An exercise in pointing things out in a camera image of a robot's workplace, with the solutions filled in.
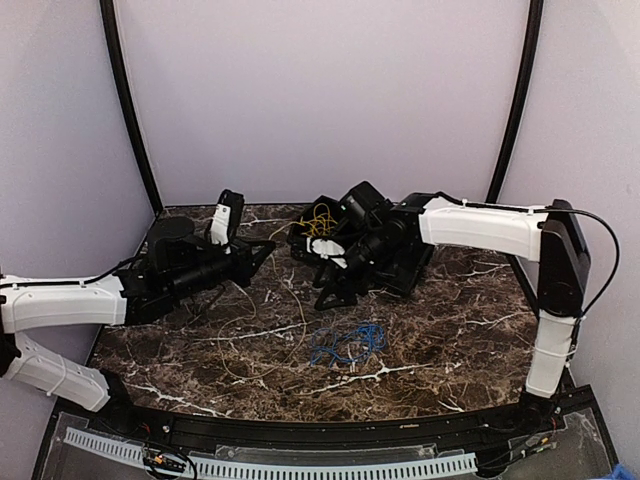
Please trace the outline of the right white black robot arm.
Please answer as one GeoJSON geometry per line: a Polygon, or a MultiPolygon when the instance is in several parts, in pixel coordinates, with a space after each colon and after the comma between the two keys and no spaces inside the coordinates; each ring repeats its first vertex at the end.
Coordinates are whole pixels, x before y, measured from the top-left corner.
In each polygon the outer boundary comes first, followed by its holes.
{"type": "Polygon", "coordinates": [[[510,413],[517,432],[534,432],[549,416],[545,399],[555,395],[577,348],[580,324],[593,306],[585,299],[591,255],[578,221],[583,211],[559,199],[549,206],[519,207],[444,192],[412,193],[391,204],[357,189],[339,205],[354,237],[312,236],[305,242],[309,254],[330,266],[316,302],[319,310],[355,304],[382,264],[417,245],[489,250],[537,263],[538,327],[524,385],[528,397],[510,413]]]}

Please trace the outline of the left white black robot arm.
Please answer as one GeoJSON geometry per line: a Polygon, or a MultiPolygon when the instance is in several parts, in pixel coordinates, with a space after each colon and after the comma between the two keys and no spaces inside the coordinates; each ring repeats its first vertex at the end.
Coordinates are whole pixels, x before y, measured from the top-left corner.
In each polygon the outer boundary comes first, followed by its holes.
{"type": "Polygon", "coordinates": [[[180,302],[231,281],[241,288],[273,252],[271,240],[237,237],[235,221],[213,221],[207,238],[187,217],[158,221],[146,251],[93,278],[1,280],[1,376],[92,412],[120,436],[141,427],[119,377],[73,362],[32,340],[27,331],[50,326],[152,323],[180,302]]]}

